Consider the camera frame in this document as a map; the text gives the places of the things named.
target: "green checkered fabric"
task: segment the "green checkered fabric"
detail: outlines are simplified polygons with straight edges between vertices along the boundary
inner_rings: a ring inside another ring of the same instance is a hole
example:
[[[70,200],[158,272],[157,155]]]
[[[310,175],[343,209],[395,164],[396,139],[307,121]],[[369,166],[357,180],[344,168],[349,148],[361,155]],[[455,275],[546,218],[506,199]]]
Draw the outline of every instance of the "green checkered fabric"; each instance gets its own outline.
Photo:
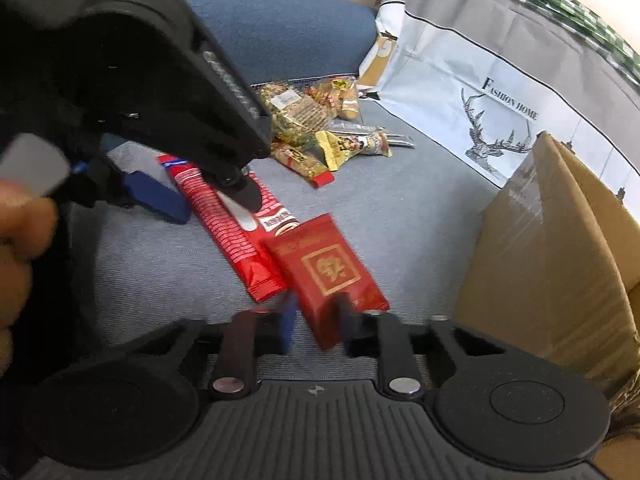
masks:
[[[640,89],[640,56],[604,20],[577,0],[517,0],[583,38]]]

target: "white label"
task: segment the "white label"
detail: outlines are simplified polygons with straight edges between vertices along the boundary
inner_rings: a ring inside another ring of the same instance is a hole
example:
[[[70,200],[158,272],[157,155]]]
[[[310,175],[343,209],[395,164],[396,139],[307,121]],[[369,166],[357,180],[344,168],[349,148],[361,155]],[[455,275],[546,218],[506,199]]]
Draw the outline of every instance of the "white label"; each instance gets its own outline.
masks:
[[[273,231],[276,227],[284,222],[295,220],[294,216],[285,207],[281,208],[276,214],[271,216],[258,217],[258,220],[267,232]]]
[[[302,99],[302,97],[300,97],[295,90],[287,90],[283,94],[272,97],[270,101],[278,110],[282,110],[283,108],[300,101],[300,99]]]

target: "red chocolate bar wrapper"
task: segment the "red chocolate bar wrapper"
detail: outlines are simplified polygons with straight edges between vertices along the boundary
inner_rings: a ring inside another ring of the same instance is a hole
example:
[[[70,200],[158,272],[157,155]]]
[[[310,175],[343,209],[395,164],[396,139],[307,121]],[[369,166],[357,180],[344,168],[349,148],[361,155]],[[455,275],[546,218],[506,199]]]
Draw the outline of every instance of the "red chocolate bar wrapper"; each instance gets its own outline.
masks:
[[[338,312],[330,298],[346,292],[356,310],[388,310],[389,303],[353,253],[331,215],[300,224],[292,232],[264,241],[287,282],[320,348],[340,342]]]
[[[161,155],[158,162],[187,197],[255,301],[265,301],[287,288],[262,241],[297,227],[299,222],[253,171],[249,177],[262,192],[262,208],[255,215],[204,182],[194,164],[172,155]]]

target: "cardboard box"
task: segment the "cardboard box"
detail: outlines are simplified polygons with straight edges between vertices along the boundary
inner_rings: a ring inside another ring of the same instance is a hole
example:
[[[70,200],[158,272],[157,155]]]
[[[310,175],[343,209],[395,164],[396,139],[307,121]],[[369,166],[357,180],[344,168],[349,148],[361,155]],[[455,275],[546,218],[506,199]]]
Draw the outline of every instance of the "cardboard box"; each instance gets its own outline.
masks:
[[[455,318],[593,380],[609,399],[596,462],[640,478],[640,226],[549,134],[484,211]]]

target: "metal screw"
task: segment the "metal screw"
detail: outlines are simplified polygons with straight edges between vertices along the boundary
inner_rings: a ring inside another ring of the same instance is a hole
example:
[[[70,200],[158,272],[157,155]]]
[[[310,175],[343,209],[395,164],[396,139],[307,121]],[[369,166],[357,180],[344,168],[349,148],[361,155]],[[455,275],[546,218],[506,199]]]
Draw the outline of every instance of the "metal screw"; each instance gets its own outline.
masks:
[[[236,394],[244,389],[244,383],[235,377],[220,377],[213,381],[213,389],[221,394]]]
[[[420,383],[411,377],[397,377],[389,383],[389,387],[399,394],[411,395],[420,389]]]

